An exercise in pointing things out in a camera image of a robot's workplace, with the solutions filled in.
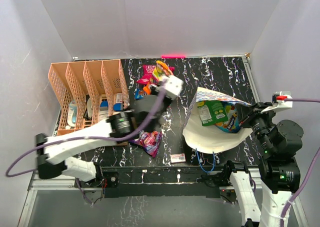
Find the colourful skittles bag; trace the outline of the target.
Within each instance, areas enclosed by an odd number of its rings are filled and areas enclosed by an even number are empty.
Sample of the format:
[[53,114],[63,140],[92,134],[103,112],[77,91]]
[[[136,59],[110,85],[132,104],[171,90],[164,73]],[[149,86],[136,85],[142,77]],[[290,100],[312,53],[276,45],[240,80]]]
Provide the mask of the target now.
[[238,133],[240,131],[237,109],[234,104],[222,102],[224,113],[227,120],[217,122],[215,126],[226,133]]

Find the green snack bag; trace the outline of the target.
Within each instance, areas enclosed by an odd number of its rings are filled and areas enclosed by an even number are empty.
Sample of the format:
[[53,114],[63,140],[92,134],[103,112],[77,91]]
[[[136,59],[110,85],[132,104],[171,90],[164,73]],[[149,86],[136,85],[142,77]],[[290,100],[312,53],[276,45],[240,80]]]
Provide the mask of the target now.
[[222,102],[218,100],[204,100],[197,102],[197,110],[201,124],[204,127],[223,123],[228,120],[226,110]]

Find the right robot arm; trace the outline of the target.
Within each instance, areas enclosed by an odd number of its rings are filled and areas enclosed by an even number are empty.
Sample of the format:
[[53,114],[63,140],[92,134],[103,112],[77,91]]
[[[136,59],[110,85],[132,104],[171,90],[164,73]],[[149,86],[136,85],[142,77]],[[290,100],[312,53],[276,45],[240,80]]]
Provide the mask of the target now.
[[261,145],[259,174],[262,204],[258,206],[248,167],[242,162],[227,161],[223,181],[233,186],[241,212],[243,227],[286,227],[292,204],[298,192],[301,173],[295,159],[303,146],[303,129],[294,121],[282,120],[273,124],[277,112],[292,108],[291,100],[282,96],[275,103],[237,103],[235,108],[242,129],[251,129]]

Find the blue m&m packet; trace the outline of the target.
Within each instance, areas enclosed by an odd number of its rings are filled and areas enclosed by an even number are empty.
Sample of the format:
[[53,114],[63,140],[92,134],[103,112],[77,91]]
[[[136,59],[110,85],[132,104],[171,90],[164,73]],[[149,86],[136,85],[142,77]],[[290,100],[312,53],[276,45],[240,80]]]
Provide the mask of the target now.
[[135,100],[141,100],[145,98],[148,94],[143,89],[137,89],[134,95]]

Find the checkered paper bag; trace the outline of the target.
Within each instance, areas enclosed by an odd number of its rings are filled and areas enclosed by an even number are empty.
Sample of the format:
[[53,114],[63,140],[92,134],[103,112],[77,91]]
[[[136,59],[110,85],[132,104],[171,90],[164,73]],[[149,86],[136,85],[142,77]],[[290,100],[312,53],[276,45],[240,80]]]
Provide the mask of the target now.
[[182,135],[186,144],[194,150],[200,168],[205,173],[210,173],[216,166],[216,154],[235,148],[253,131],[250,128],[240,128],[238,133],[227,133],[216,125],[202,126],[197,109],[197,102],[201,101],[220,101],[233,105],[249,104],[222,92],[203,87],[197,88],[185,118]]

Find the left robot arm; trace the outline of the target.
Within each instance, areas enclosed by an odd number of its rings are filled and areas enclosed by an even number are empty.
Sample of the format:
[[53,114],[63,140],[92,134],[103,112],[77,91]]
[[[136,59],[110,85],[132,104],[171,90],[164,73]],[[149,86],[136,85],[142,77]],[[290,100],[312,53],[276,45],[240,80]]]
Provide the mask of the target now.
[[176,95],[161,91],[137,100],[133,108],[102,119],[90,127],[60,136],[38,134],[35,142],[39,178],[49,180],[65,175],[93,187],[99,186],[104,176],[100,166],[92,161],[77,159],[75,155],[135,141],[142,134],[151,133],[175,98]]

